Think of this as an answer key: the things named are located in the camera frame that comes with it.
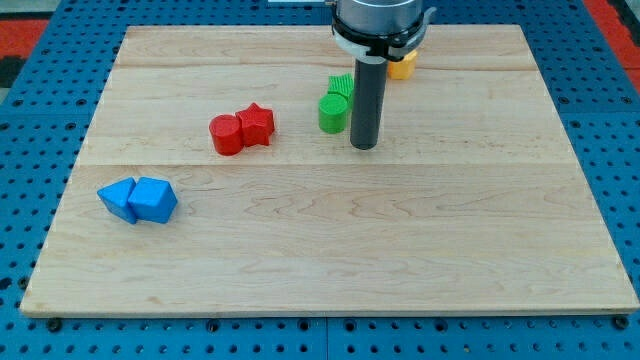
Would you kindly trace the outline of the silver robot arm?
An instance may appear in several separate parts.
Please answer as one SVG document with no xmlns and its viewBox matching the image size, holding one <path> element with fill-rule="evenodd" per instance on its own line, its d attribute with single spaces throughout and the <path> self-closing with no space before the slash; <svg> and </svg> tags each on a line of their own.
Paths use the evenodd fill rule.
<svg viewBox="0 0 640 360">
<path fill-rule="evenodd" d="M 337 0 L 336 16 L 357 32 L 373 35 L 401 32 L 423 13 L 421 0 Z"/>
</svg>

